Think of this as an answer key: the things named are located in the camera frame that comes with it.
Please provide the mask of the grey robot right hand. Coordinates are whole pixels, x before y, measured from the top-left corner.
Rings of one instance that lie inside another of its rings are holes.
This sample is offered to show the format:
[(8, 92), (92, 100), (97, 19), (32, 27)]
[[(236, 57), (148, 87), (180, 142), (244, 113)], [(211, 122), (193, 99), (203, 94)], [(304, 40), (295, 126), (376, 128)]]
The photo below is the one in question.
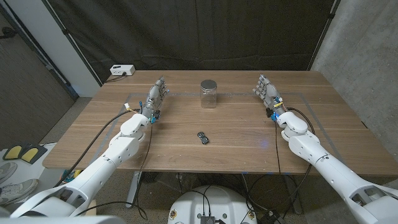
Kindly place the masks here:
[(283, 105), (283, 99), (280, 93), (263, 74), (260, 74), (259, 81), (257, 82), (256, 87), (252, 90), (254, 94), (262, 100), (269, 118), (271, 116), (277, 118), (287, 111)]

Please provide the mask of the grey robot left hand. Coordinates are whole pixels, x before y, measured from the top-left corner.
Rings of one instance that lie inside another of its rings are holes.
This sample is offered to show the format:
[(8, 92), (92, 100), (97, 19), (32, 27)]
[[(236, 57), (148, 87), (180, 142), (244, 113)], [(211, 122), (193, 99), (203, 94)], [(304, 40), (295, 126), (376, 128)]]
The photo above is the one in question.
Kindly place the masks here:
[(147, 118), (151, 118), (160, 111), (165, 96), (169, 93), (169, 89), (165, 84), (164, 76), (161, 76), (149, 90), (147, 99), (142, 106), (141, 114)]

